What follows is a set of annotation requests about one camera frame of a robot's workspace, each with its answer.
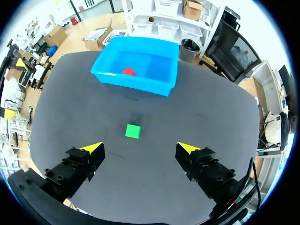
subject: trash can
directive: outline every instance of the trash can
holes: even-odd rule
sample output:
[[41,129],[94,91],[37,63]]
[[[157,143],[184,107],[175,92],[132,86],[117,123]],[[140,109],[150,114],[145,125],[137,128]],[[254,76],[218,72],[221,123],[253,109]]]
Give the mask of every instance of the trash can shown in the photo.
[[183,39],[181,41],[179,58],[185,62],[192,62],[199,51],[199,45],[197,45],[193,40]]

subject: paper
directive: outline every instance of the paper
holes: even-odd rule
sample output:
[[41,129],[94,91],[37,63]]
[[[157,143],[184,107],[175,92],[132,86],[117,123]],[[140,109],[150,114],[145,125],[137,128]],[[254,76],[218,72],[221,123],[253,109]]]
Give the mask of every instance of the paper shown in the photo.
[[106,30],[107,28],[94,30],[84,40],[85,41],[98,40],[105,33]]

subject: blue plastic bin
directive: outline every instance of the blue plastic bin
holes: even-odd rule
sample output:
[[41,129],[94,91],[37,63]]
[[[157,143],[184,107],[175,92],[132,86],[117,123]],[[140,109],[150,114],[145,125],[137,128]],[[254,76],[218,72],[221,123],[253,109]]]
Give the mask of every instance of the blue plastic bin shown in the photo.
[[[176,84],[179,45],[147,37],[115,37],[90,72],[102,83],[169,96]],[[131,68],[136,76],[124,75]]]
[[46,55],[49,57],[52,57],[54,55],[54,53],[56,52],[56,50],[58,49],[58,47],[52,46],[51,48],[49,48],[49,50],[46,52]]

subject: white box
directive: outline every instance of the white box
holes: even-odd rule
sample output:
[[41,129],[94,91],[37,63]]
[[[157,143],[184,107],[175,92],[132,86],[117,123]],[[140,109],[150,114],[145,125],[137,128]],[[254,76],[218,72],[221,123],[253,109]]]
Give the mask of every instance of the white box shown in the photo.
[[158,36],[162,40],[174,40],[179,29],[179,22],[176,20],[156,18]]
[[196,43],[199,42],[199,38],[203,36],[199,27],[186,23],[180,22],[180,39],[191,39]]
[[138,15],[133,21],[135,33],[142,37],[151,36],[153,25],[154,22],[149,22],[149,16]]
[[151,12],[154,10],[154,0],[131,0],[133,10]]
[[182,0],[154,0],[156,12],[161,15],[177,16]]

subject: office chair backrest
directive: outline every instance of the office chair backrest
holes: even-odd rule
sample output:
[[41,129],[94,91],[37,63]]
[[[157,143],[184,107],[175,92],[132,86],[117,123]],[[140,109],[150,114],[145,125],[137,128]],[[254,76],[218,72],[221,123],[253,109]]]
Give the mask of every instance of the office chair backrest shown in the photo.
[[222,28],[217,43],[222,46],[223,53],[230,58],[231,62],[239,65],[242,72],[247,74],[251,69],[260,64],[262,61],[249,42],[233,27],[221,21]]

